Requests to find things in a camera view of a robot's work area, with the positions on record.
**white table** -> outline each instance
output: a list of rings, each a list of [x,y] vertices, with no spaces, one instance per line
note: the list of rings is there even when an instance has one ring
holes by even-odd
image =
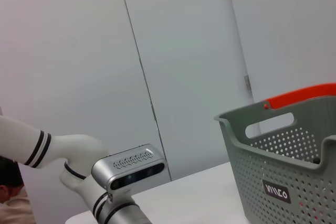
[[[133,196],[153,224],[249,224],[230,163],[196,173]],[[91,212],[66,224],[97,224]]]

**text logo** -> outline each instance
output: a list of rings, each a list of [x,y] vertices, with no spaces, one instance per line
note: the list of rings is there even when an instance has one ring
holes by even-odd
[[[265,193],[284,202],[291,203],[287,187],[263,180]]]

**black stripe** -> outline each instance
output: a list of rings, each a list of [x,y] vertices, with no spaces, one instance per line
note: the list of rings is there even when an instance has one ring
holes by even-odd
[[[71,168],[68,166],[67,162],[64,163],[64,167],[65,167],[65,169],[66,169],[69,173],[71,173],[71,174],[74,175],[75,177],[80,178],[80,179],[83,179],[83,180],[86,179],[85,176],[80,175],[79,173],[76,173],[73,169],[71,169]]]
[[[35,158],[38,150],[40,149],[41,145],[42,145],[42,141],[43,141],[43,138],[44,138],[44,132],[41,131],[40,133],[40,137],[38,138],[38,141],[37,141],[37,144],[33,150],[33,153],[31,154],[31,156],[29,157],[29,159],[27,160],[27,162],[25,162],[25,165],[29,165],[33,159]]]
[[[36,161],[36,163],[32,166],[32,168],[36,168],[41,163],[42,159],[44,158],[44,156],[47,153],[47,150],[49,148],[50,142],[51,142],[51,135],[48,133],[46,145],[44,146],[41,155],[39,156],[39,158]]]
[[[112,218],[112,216],[118,212],[120,209],[124,208],[124,207],[128,207],[128,206],[137,206],[138,205],[134,202],[128,202],[128,203],[125,203],[125,204],[121,204],[120,206],[117,206],[116,208],[114,208],[110,213],[109,215],[107,215],[105,221],[104,221],[104,224],[108,224],[110,219]]]
[[[93,206],[93,210],[92,210],[92,213],[93,213],[93,214],[95,214],[94,212],[96,212],[96,208],[97,208],[99,202],[101,202],[101,200],[104,199],[104,197],[106,197],[106,195],[107,195],[107,192],[104,193],[104,194],[102,194],[102,195],[97,199],[95,205]]]
[[[103,206],[105,205],[106,200],[98,207],[97,212],[96,212],[96,220],[98,221],[100,212],[103,210]]]

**person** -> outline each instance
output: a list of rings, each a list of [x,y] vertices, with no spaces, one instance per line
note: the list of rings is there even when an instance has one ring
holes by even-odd
[[[36,224],[17,162],[0,157],[0,223]]]

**camera lens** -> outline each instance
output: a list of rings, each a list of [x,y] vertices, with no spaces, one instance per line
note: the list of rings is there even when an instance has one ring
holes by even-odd
[[[135,181],[135,174],[130,174],[127,176],[127,184],[133,183]]]
[[[150,168],[150,169],[147,170],[147,176],[150,177],[150,176],[153,176],[153,174],[154,174],[154,170],[153,169]]]
[[[111,188],[119,188],[119,181],[116,180],[112,183]]]

